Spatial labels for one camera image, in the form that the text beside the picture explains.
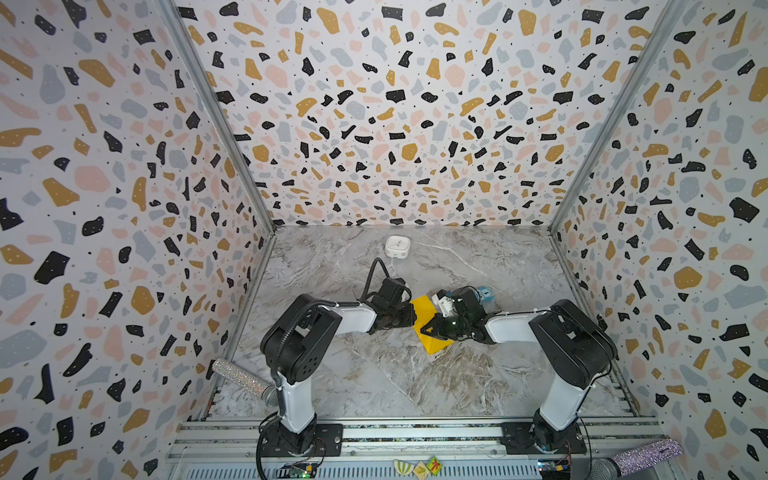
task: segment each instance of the gray speckle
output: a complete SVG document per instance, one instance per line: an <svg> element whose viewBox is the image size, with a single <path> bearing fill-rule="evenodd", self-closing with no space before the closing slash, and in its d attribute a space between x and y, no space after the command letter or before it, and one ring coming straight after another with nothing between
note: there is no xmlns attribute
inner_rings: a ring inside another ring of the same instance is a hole
<svg viewBox="0 0 768 480"><path fill-rule="evenodd" d="M531 55L531 51L527 48L523 48L522 50L518 50L517 53L518 59L520 60L520 66L523 68L533 68L535 63L533 62L533 55Z"/></svg>
<svg viewBox="0 0 768 480"><path fill-rule="evenodd" d="M382 60L386 60L386 44L382 41L381 38L373 37L371 39L371 49L378 53Z"/></svg>
<svg viewBox="0 0 768 480"><path fill-rule="evenodd" d="M130 98L123 100L123 103L120 105L120 109L123 112L131 114L136 118L144 118L147 116L147 109L144 108L142 104L131 100Z"/></svg>
<svg viewBox="0 0 768 480"><path fill-rule="evenodd" d="M741 50L732 51L723 55L718 55L712 60L712 66L717 70L725 71L735 67L736 64L741 62L741 59L746 57L750 53L746 48Z"/></svg>
<svg viewBox="0 0 768 480"><path fill-rule="evenodd" d="M109 374L112 371L110 366L100 366L88 377L77 383L77 386L90 385L92 383L104 383L109 380Z"/></svg>
<svg viewBox="0 0 768 480"><path fill-rule="evenodd" d="M525 115L528 113L528 106L522 101L517 101L509 108L509 114L515 120L524 120Z"/></svg>
<svg viewBox="0 0 768 480"><path fill-rule="evenodd" d="M88 37L86 37L79 31L75 31L74 38L72 39L72 43L74 43L75 46L80 48L85 53L91 53L91 50L94 49L94 46L91 45L91 41L88 40Z"/></svg>
<svg viewBox="0 0 768 480"><path fill-rule="evenodd" d="M356 120L362 120L366 117L366 108L363 107L361 103L358 101L352 100L346 105L346 113L350 114L355 118Z"/></svg>
<svg viewBox="0 0 768 480"><path fill-rule="evenodd" d="M26 158L0 158L0 171L9 174L20 174L22 167L29 163Z"/></svg>
<svg viewBox="0 0 768 480"><path fill-rule="evenodd" d="M61 235L61 242L67 245L74 245L74 236L78 226L63 220L53 220L53 223L56 228L58 228L58 232Z"/></svg>
<svg viewBox="0 0 768 480"><path fill-rule="evenodd" d="M60 101L67 94L64 84L58 79L56 69L50 65L43 67L43 81L40 84L40 98L49 105Z"/></svg>
<svg viewBox="0 0 768 480"><path fill-rule="evenodd" d="M685 444L685 452L696 458L696 455L699 454L699 446L701 444L699 442L699 437L691 427L688 427L685 431L685 440L683 441L683 444Z"/></svg>
<svg viewBox="0 0 768 480"><path fill-rule="evenodd" d="M175 412L176 412L175 405L172 405L167 409L163 410L162 412L160 412L160 415L157 416L157 421L154 423L154 429L157 430L161 426L168 423L174 417Z"/></svg>
<svg viewBox="0 0 768 480"><path fill-rule="evenodd" d="M331 55L341 64L342 67L351 67L354 65L349 54L343 48L331 48Z"/></svg>
<svg viewBox="0 0 768 480"><path fill-rule="evenodd" d="M277 15L275 15L275 20L277 20L277 23L282 25L290 25L294 23L296 21L296 2L294 0L290 0L285 8L277 12Z"/></svg>
<svg viewBox="0 0 768 480"><path fill-rule="evenodd" d="M326 56L320 50L315 50L311 46L310 46L310 53L315 58L315 61L317 63L323 63L326 60Z"/></svg>
<svg viewBox="0 0 768 480"><path fill-rule="evenodd" d="M35 428L43 435L47 435L51 431L51 421L53 420L53 414L46 412L38 420L38 424Z"/></svg>
<svg viewBox="0 0 768 480"><path fill-rule="evenodd" d="M744 128L744 120L742 117L737 117L736 115L728 115L726 123L725 135L723 136L732 144L739 143L739 140L741 140L741 131Z"/></svg>
<svg viewBox="0 0 768 480"><path fill-rule="evenodd" d="M496 2L491 8L478 15L478 25L490 25L498 18L498 13L502 10L502 3Z"/></svg>
<svg viewBox="0 0 768 480"><path fill-rule="evenodd" d="M560 43L560 48L558 48L558 52L560 53L560 55L563 56L563 60L565 61L565 63L568 63L569 61L571 61L571 51L573 49L574 49L574 46L571 45L571 41L568 40L567 38Z"/></svg>
<svg viewBox="0 0 768 480"><path fill-rule="evenodd" d="M154 249L152 243L150 243L150 241L147 239L147 236L144 235L144 232L139 230L138 232L134 233L132 238L134 239L134 245L136 246L136 254L139 257L145 259L147 262L152 260L152 257L154 257L154 254L157 251Z"/></svg>
<svg viewBox="0 0 768 480"><path fill-rule="evenodd" d="M684 177L680 181L680 201L687 204L699 195L699 179L696 177Z"/></svg>
<svg viewBox="0 0 768 480"><path fill-rule="evenodd" d="M731 431L737 435L744 435L747 430L747 427L744 424L744 422L742 422L735 416L730 420L730 423L728 424L728 426L730 427Z"/></svg>
<svg viewBox="0 0 768 480"><path fill-rule="evenodd" d="M22 197L22 200L30 207L34 207L40 203L40 197L38 197L38 195L32 191L27 192L27 194Z"/></svg>
<svg viewBox="0 0 768 480"><path fill-rule="evenodd" d="M0 296L8 301L27 291L27 280L18 273L6 273L0 281Z"/></svg>
<svg viewBox="0 0 768 480"><path fill-rule="evenodd" d="M180 170L183 170L184 168L187 168L187 156L184 155L184 152L181 150L171 150L168 153L168 163L173 168L178 168Z"/></svg>
<svg viewBox="0 0 768 480"><path fill-rule="evenodd" d="M168 91L168 87L165 83L161 80L160 74L156 71L152 70L151 68L145 68L144 74L147 75L147 80L149 80L149 83L154 85L155 87L160 87L165 91Z"/></svg>
<svg viewBox="0 0 768 480"><path fill-rule="evenodd" d="M120 130L123 127L123 119L120 117L116 117L113 114L109 115L102 115L99 114L99 118L101 121L103 121L105 124L109 125L112 128L117 128Z"/></svg>
<svg viewBox="0 0 768 480"><path fill-rule="evenodd" d="M762 302L768 298L768 293L760 285L737 285L736 288L723 295L732 309Z"/></svg>
<svg viewBox="0 0 768 480"><path fill-rule="evenodd" d="M707 379L694 372L688 365L681 365L680 373L683 374L685 381L692 386L707 386Z"/></svg>

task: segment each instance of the marble floor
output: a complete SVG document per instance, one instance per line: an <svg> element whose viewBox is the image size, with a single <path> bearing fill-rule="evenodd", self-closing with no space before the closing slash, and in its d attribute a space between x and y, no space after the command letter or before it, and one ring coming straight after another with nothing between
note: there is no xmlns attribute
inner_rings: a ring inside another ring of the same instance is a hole
<svg viewBox="0 0 768 480"><path fill-rule="evenodd" d="M411 239L405 260L384 255L389 235ZM233 361L269 378L259 344L301 293L354 300L375 257L401 277L414 298L464 285L488 286L495 308L522 311L573 300L544 232L514 229L284 227L243 330ZM383 275L377 269L372 290ZM554 372L538 344L454 343L429 356L412 328L337 336L313 375L320 417L526 416L543 402ZM582 415L627 415L609 378L598 381ZM229 382L209 411L216 417L263 418L271 410Z"/></svg>

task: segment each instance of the terrazzo wall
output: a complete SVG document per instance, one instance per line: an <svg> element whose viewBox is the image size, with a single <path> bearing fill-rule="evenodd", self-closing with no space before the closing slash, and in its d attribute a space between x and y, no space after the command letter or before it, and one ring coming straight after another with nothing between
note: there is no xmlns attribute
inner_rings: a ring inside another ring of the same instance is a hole
<svg viewBox="0 0 768 480"><path fill-rule="evenodd" d="M153 8L0 3L0 477L160 478L263 246Z"/></svg>
<svg viewBox="0 0 768 480"><path fill-rule="evenodd" d="M180 0L277 224L548 224L663 0Z"/></svg>
<svg viewBox="0 0 768 480"><path fill-rule="evenodd" d="M697 480L768 478L767 8L689 2L557 233Z"/></svg>

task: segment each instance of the gold speckle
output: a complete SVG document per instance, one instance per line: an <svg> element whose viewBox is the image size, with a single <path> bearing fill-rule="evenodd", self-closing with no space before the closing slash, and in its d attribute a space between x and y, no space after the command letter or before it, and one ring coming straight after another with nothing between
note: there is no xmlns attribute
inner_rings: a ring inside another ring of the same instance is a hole
<svg viewBox="0 0 768 480"><path fill-rule="evenodd" d="M696 361L694 361L694 366L699 370L703 369L704 364L707 362L707 357L709 355L710 355L709 349L701 350L701 353L699 353L699 356L696 357Z"/></svg>
<svg viewBox="0 0 768 480"><path fill-rule="evenodd" d="M649 144L648 149L643 152L643 158L655 157L656 155L668 155L670 149L664 144Z"/></svg>
<svg viewBox="0 0 768 480"><path fill-rule="evenodd" d="M690 70L690 60L688 60L688 56L685 55L684 51L675 48L675 51L672 53L672 59L674 59L675 63L683 64L686 70Z"/></svg>
<svg viewBox="0 0 768 480"><path fill-rule="evenodd" d="M131 306L141 315L147 315L154 308L152 293L145 286L137 286L131 298Z"/></svg>
<svg viewBox="0 0 768 480"><path fill-rule="evenodd" d="M712 409L710 418L708 418L704 423L704 430L706 430L707 433L710 434L710 437L713 439L724 437L728 433L727 429L725 428L723 416L720 414L719 410Z"/></svg>
<svg viewBox="0 0 768 480"><path fill-rule="evenodd" d="M763 67L763 68L765 68L765 70L766 70L766 73L768 74L768 68L767 68L767 67ZM722 87L723 87L723 84L720 82L720 80L717 80L717 81L715 81L715 82L714 82L714 83L713 83L713 84L712 84L712 85L711 85L711 86L710 86L710 87L707 89L707 91L705 91L703 94L699 95L699 103L702 103L702 102L704 102L705 100L707 100L707 99L708 99L708 98L709 98L711 95L713 95L715 92L717 92L718 90L720 90Z"/></svg>
<svg viewBox="0 0 768 480"><path fill-rule="evenodd" d="M555 145L554 147L550 147L549 150L547 150L547 154L545 155L545 158L547 159L547 161L550 161L550 162L557 161L564 151L565 151L564 145Z"/></svg>
<svg viewBox="0 0 768 480"><path fill-rule="evenodd" d="M326 8L318 8L317 15L323 21L323 25L328 33L331 35L339 33L339 19L336 18L336 14L333 11Z"/></svg>
<svg viewBox="0 0 768 480"><path fill-rule="evenodd" d="M523 36L533 35L534 28L536 28L536 14L528 10L521 10L518 12L518 18Z"/></svg>
<svg viewBox="0 0 768 480"><path fill-rule="evenodd" d="M432 77L435 80L440 79L440 60L433 58L432 61L429 62L429 68L427 68L427 76Z"/></svg>
<svg viewBox="0 0 768 480"><path fill-rule="evenodd" d="M53 473L59 470L65 462L77 459L77 449L69 449L59 453L52 453L50 459L48 460L48 469L51 471L51 473Z"/></svg>
<svg viewBox="0 0 768 480"><path fill-rule="evenodd" d="M56 207L63 207L80 200L80 195L60 184L55 178L43 180L43 187L45 187L48 195L51 196L51 200L53 200Z"/></svg>
<svg viewBox="0 0 768 480"><path fill-rule="evenodd" d="M483 103L483 99L481 97L473 98L471 100L467 100L462 104L462 113L460 114L462 117L466 116L469 112L475 109L478 105Z"/></svg>
<svg viewBox="0 0 768 480"><path fill-rule="evenodd" d="M447 25L447 24L442 23L442 22L435 23L435 30L440 35L445 35L447 33L451 33L451 34L454 34L454 35L456 35L458 37L458 30L453 28L451 25Z"/></svg>
<svg viewBox="0 0 768 480"><path fill-rule="evenodd" d="M203 43L205 43L205 39L203 38L203 35L200 35L200 32L198 32L193 25L188 26L187 30L189 30L190 37L192 37L192 40L194 40L196 44L202 45Z"/></svg>
<svg viewBox="0 0 768 480"><path fill-rule="evenodd" d="M733 365L733 370L728 372L728 375L732 376L735 379L740 379L741 376L745 374L747 370L752 368L752 366L749 363L742 362L739 359L733 359L733 361L731 362L731 365Z"/></svg>
<svg viewBox="0 0 768 480"><path fill-rule="evenodd" d="M736 26L733 28L733 34L730 36L730 42L728 43L729 47L738 45L741 41L741 33L744 30L744 22L746 22L746 12L744 12L739 17L739 21L736 22Z"/></svg>
<svg viewBox="0 0 768 480"><path fill-rule="evenodd" d="M114 77L99 60L80 60L78 67L105 87L109 88L114 85Z"/></svg>
<svg viewBox="0 0 768 480"><path fill-rule="evenodd" d="M242 33L243 35L249 35L252 33L256 33L258 35L264 35L264 32L259 30L258 28L254 27L253 25L243 23L243 22L234 22L233 27L235 27L235 30Z"/></svg>
<svg viewBox="0 0 768 480"><path fill-rule="evenodd" d="M763 101L766 94L768 94L768 67L761 67L750 89L750 101Z"/></svg>
<svg viewBox="0 0 768 480"><path fill-rule="evenodd" d="M701 283L701 273L690 266L684 266L674 274L674 284L677 288L683 290L693 288Z"/></svg>
<svg viewBox="0 0 768 480"><path fill-rule="evenodd" d="M637 339L628 339L626 344L628 354L631 354L638 346L640 346L640 342L638 342Z"/></svg>
<svg viewBox="0 0 768 480"><path fill-rule="evenodd" d="M587 45L589 45L589 42L592 39L592 29L591 28L585 28L584 33L581 34L581 47L584 48Z"/></svg>
<svg viewBox="0 0 768 480"><path fill-rule="evenodd" d="M407 144L402 148L402 157L408 161L411 161L415 158L418 152L419 147L416 144Z"/></svg>
<svg viewBox="0 0 768 480"><path fill-rule="evenodd" d="M6 245L0 247L0 253L6 263L10 265L29 265L32 263L32 257L22 252L16 245Z"/></svg>
<svg viewBox="0 0 768 480"><path fill-rule="evenodd" d="M30 80L32 79L32 67L9 54L2 48L0 48L0 60L6 63L9 67L16 70L18 73L24 75L26 78L29 78Z"/></svg>
<svg viewBox="0 0 768 480"><path fill-rule="evenodd" d="M659 91L659 84L654 83L648 88L648 90L643 94L643 100L645 100L645 104L650 107L652 103L654 103L654 97L656 97L656 93Z"/></svg>
<svg viewBox="0 0 768 480"><path fill-rule="evenodd" d="M314 98L305 98L299 103L296 104L296 109L299 111L299 116L303 117L306 115L307 111L310 110L315 104L317 103L317 100Z"/></svg>
<svg viewBox="0 0 768 480"><path fill-rule="evenodd" d="M485 41L485 47L482 49L482 54L487 55L489 51L491 51L491 46L493 46L493 42L496 41L496 34L491 32L488 34L488 39Z"/></svg>
<svg viewBox="0 0 768 480"><path fill-rule="evenodd" d="M637 37L650 38L650 32L645 28L638 27L637 25L632 25L631 27L629 27L629 36L631 36L632 38L637 38Z"/></svg>
<svg viewBox="0 0 768 480"><path fill-rule="evenodd" d="M131 416L128 418L128 421L125 422L125 425L123 426L123 433L129 430L137 429L144 423L147 423L147 419L149 419L149 410L135 409L134 412L131 413Z"/></svg>
<svg viewBox="0 0 768 480"><path fill-rule="evenodd" d="M389 27L389 40L392 40L393 45L400 43L400 34L397 31L397 27L394 25Z"/></svg>

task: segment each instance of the yellow folder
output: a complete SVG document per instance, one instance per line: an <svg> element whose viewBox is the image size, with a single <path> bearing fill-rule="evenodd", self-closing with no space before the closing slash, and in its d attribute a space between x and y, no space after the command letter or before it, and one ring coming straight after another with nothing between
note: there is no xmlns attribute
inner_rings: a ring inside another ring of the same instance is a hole
<svg viewBox="0 0 768 480"><path fill-rule="evenodd" d="M435 355L437 352L453 343L453 340L439 340L433 339L431 336L422 335L420 331L422 327L437 313L435 306L432 305L428 296L420 296L411 303L413 304L413 309L416 311L416 323L414 323L413 329L416 331L416 335L419 336L419 340L422 341L422 344L429 355Z"/></svg>

